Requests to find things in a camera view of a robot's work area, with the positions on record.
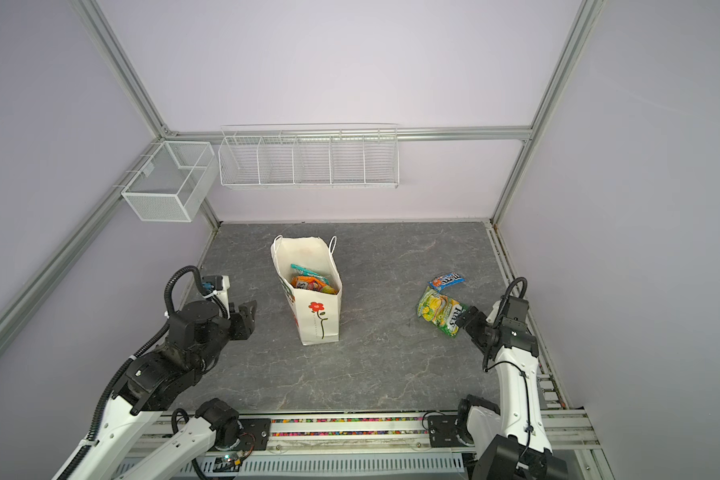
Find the blue M&M's packet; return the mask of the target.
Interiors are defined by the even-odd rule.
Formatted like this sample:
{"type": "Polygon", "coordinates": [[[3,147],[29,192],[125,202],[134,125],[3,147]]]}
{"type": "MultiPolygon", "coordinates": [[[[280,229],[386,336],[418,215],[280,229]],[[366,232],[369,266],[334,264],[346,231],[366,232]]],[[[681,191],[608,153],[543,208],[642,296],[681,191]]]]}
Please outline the blue M&M's packet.
{"type": "Polygon", "coordinates": [[[446,288],[458,285],[460,283],[463,283],[464,281],[465,278],[461,274],[457,272],[451,272],[439,275],[432,279],[429,282],[429,287],[437,292],[442,292],[446,288]]]}

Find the green Fox's spring tea bag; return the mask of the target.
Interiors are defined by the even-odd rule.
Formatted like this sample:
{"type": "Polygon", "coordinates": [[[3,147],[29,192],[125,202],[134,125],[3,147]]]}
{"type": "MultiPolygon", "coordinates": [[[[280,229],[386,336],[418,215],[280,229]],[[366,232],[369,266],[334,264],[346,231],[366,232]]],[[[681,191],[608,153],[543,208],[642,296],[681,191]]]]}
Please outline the green Fox's spring tea bag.
{"type": "Polygon", "coordinates": [[[458,317],[467,306],[432,287],[427,287],[417,304],[417,316],[435,325],[449,337],[458,334],[458,317]]]}

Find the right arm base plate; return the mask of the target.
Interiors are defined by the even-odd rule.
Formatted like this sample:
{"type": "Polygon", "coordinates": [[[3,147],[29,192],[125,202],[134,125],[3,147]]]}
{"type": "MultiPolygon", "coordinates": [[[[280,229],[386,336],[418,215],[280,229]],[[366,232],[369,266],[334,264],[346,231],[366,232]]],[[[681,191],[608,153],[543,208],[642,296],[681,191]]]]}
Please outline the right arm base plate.
{"type": "Polygon", "coordinates": [[[422,417],[422,427],[433,448],[472,447],[473,441],[456,414],[427,412],[422,417]]]}

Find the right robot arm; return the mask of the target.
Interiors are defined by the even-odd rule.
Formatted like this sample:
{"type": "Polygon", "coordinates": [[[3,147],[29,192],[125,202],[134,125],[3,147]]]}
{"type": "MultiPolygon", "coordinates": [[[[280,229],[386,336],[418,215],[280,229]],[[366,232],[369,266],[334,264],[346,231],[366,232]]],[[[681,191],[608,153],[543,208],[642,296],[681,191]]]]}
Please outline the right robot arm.
{"type": "Polygon", "coordinates": [[[498,376],[497,403],[475,395],[459,404],[459,426],[475,448],[471,479],[567,479],[566,462],[547,437],[538,387],[540,347],[527,326],[528,281],[510,281],[490,314],[476,307],[456,319],[482,354],[481,368],[498,376]]]}

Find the teal Fox's candy bag front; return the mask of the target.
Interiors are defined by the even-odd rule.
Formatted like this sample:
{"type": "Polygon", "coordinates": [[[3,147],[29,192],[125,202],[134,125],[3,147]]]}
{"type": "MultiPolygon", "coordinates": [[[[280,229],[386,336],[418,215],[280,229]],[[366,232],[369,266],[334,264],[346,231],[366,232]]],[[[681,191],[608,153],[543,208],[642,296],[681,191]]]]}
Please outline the teal Fox's candy bag front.
{"type": "Polygon", "coordinates": [[[329,280],[329,277],[327,275],[320,274],[318,272],[315,272],[313,270],[310,270],[308,268],[302,267],[297,264],[291,264],[290,267],[294,271],[295,276],[312,277],[312,278],[320,280],[321,282],[323,282],[325,284],[331,283],[331,281],[329,280]]]}

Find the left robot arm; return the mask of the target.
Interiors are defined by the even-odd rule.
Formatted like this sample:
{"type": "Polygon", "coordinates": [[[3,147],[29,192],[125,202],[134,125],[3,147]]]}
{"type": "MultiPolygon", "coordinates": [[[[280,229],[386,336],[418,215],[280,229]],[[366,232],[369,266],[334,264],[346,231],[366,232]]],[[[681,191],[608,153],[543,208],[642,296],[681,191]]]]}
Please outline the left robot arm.
{"type": "MultiPolygon", "coordinates": [[[[227,344],[253,334],[256,301],[235,305],[229,288],[228,276],[204,276],[194,265],[172,275],[163,292],[165,324],[110,379],[87,434],[56,478],[113,478],[144,432],[217,365],[227,344]]],[[[171,429],[171,437],[127,470],[124,478],[170,479],[186,465],[203,478],[199,460],[209,451],[240,448],[233,456],[239,465],[256,445],[239,412],[218,398],[204,402],[193,415],[172,411],[171,429]]]]}

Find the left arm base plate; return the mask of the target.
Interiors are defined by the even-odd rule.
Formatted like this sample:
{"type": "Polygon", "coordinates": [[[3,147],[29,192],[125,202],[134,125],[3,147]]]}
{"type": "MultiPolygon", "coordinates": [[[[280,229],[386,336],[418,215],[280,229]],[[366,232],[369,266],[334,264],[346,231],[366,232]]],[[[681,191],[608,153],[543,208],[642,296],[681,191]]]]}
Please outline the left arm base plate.
{"type": "Polygon", "coordinates": [[[214,448],[219,451],[261,451],[267,448],[272,422],[269,418],[242,418],[221,428],[214,448]]]}

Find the white floral paper bag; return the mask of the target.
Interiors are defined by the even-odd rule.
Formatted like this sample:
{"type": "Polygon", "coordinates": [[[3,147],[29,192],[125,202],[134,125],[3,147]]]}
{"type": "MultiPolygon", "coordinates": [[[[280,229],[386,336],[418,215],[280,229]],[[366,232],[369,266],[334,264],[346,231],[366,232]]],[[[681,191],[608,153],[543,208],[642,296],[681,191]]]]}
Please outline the white floral paper bag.
{"type": "Polygon", "coordinates": [[[336,244],[336,237],[325,242],[319,237],[287,238],[280,235],[270,248],[275,271],[304,346],[339,340],[343,285],[334,260],[336,244]],[[291,264],[327,275],[338,293],[328,295],[293,288],[291,280],[295,275],[291,264]]]}

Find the orange Fox's fruits bag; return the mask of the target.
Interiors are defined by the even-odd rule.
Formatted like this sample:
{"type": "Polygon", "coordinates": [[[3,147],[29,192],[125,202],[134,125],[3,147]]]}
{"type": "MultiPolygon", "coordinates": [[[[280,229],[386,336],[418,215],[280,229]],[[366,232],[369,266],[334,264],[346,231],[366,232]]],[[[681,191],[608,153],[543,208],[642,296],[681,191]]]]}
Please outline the orange Fox's fruits bag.
{"type": "Polygon", "coordinates": [[[296,275],[291,280],[295,289],[308,290],[328,295],[336,295],[338,290],[322,277],[310,275],[296,275]]]}

